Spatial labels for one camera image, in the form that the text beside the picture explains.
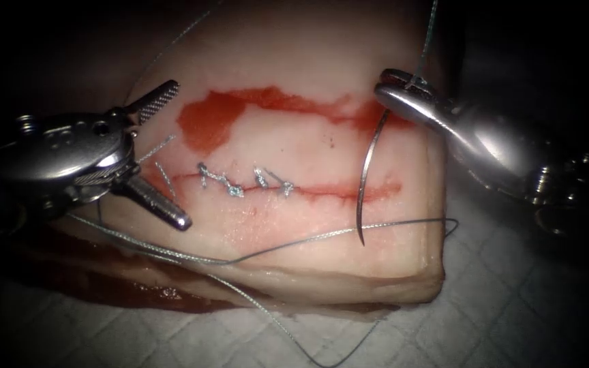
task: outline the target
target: skin surface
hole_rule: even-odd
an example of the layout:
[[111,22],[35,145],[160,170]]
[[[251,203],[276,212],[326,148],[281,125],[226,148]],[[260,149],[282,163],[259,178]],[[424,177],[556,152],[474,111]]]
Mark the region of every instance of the skin surface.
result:
[[[165,80],[181,84],[178,97],[141,128],[136,156],[175,135],[143,162],[142,175],[170,195],[155,165],[161,164],[176,201],[193,217],[193,227],[176,232],[129,200],[114,196],[102,200],[106,225],[165,247],[224,259],[355,226],[360,169],[382,113],[372,88],[386,67],[416,69],[427,8],[405,1],[228,2],[142,73],[147,62],[206,8],[172,6],[178,9],[145,13],[141,18],[147,27],[142,31],[112,22],[46,51],[50,56],[43,60],[51,61],[51,67],[26,63],[34,70],[20,73],[24,63],[19,63],[17,71],[11,69],[19,83],[32,78],[38,86],[18,101],[26,100],[28,109],[46,114],[106,110]],[[130,12],[119,19],[129,22],[134,17],[138,16]],[[125,47],[130,40],[147,47]],[[434,43],[422,75],[449,92],[451,63],[440,52],[441,44]],[[228,196],[224,186],[212,180],[203,189],[200,162],[240,185],[244,197]],[[286,198],[275,181],[267,190],[259,188],[253,172],[257,166],[292,181],[293,193]],[[390,119],[370,167],[366,194],[365,224],[442,217],[442,142],[409,122]],[[92,205],[77,213],[96,218]],[[53,226],[82,240],[110,242],[73,220]],[[187,267],[294,304],[412,303],[427,301],[439,291],[443,233],[441,223],[396,226],[365,232],[366,247],[352,233],[236,266]],[[28,252],[34,261],[78,265],[145,285],[185,288],[213,300],[231,298],[211,292],[210,285],[195,291],[192,284],[186,288],[175,274],[155,264],[129,266],[101,258],[75,262],[74,254],[49,253],[37,248]]]

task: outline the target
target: red blood stain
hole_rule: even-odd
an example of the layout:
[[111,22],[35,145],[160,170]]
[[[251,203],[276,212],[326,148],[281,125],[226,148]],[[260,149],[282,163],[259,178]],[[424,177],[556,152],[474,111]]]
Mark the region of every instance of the red blood stain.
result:
[[[349,121],[354,129],[372,132],[384,108],[373,99],[363,103],[355,112],[347,113],[345,108],[351,100],[351,96],[345,95],[332,103],[320,103],[299,95],[285,94],[274,86],[224,93],[211,91],[203,101],[184,105],[178,123],[183,130],[185,144],[202,155],[210,155],[228,142],[231,126],[248,104],[265,110],[317,114],[327,118],[332,124]],[[399,127],[412,125],[396,117],[391,117],[390,123]]]

